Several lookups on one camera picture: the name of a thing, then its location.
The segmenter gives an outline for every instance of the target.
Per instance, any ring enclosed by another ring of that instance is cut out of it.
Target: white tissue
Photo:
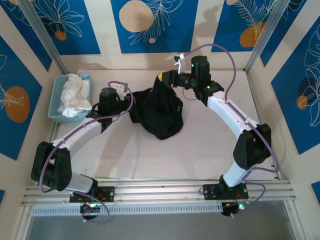
[[[82,78],[77,74],[69,73],[68,80],[63,86],[61,94],[62,105],[58,108],[58,112],[63,116],[73,118],[79,113],[92,108],[88,102],[89,80]]]

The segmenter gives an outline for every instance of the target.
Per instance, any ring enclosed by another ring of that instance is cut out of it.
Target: blue basket
[[[92,83],[91,73],[80,73],[79,76],[81,76],[82,80],[89,79],[89,94],[88,94],[87,100],[92,105],[93,83]],[[66,117],[66,116],[63,116],[60,112],[58,112],[58,108],[63,104],[60,98],[61,98],[62,91],[64,90],[64,85],[67,80],[68,80],[67,75],[57,76],[54,80],[48,117],[54,120],[56,123],[81,122],[83,119],[85,119],[86,115],[90,112],[89,110],[84,111],[79,113],[75,117]]]

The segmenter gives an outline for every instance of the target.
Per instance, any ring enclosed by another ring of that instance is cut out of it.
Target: yellow label
[[[160,72],[160,73],[158,74],[158,79],[159,79],[160,81],[162,81],[162,72]]]

